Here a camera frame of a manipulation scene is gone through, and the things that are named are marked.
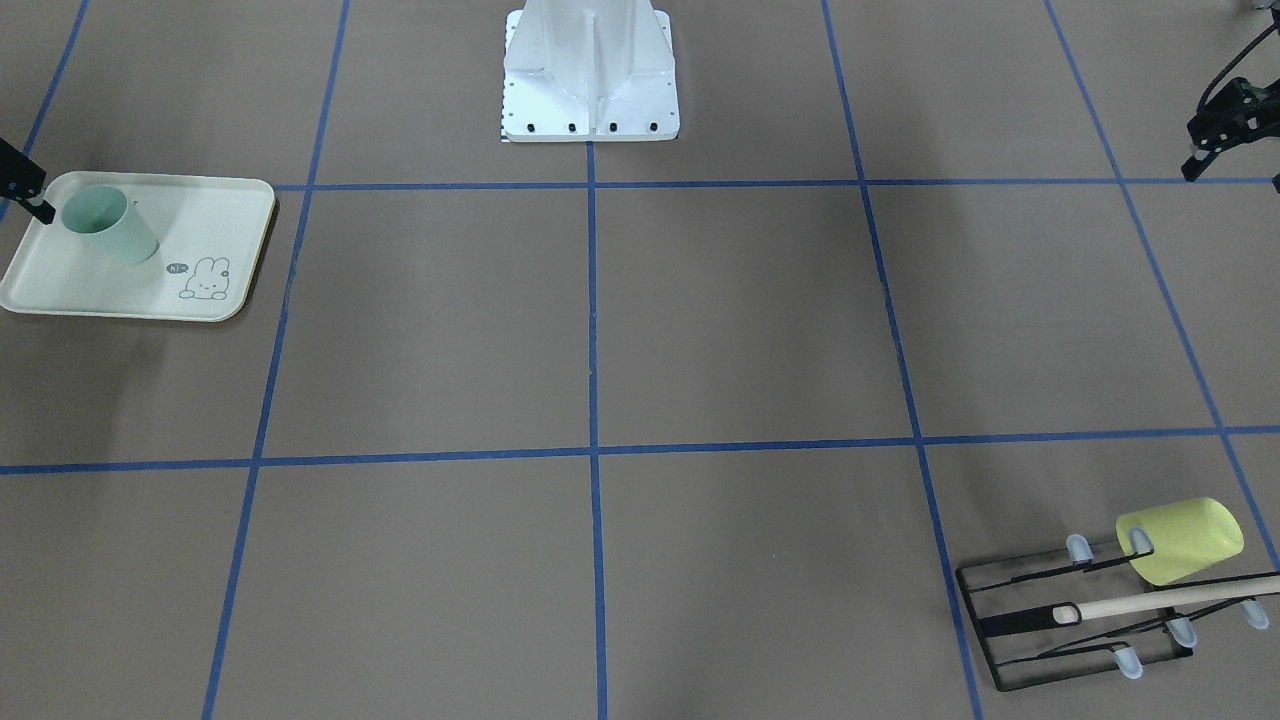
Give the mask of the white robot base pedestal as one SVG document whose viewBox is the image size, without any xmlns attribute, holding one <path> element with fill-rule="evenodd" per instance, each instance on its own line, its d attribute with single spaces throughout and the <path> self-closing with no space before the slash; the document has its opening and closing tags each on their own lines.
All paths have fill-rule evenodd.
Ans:
<svg viewBox="0 0 1280 720">
<path fill-rule="evenodd" d="M 663 142 L 681 111 L 669 14 L 649 1 L 526 1 L 504 22 L 500 137 Z"/>
</svg>

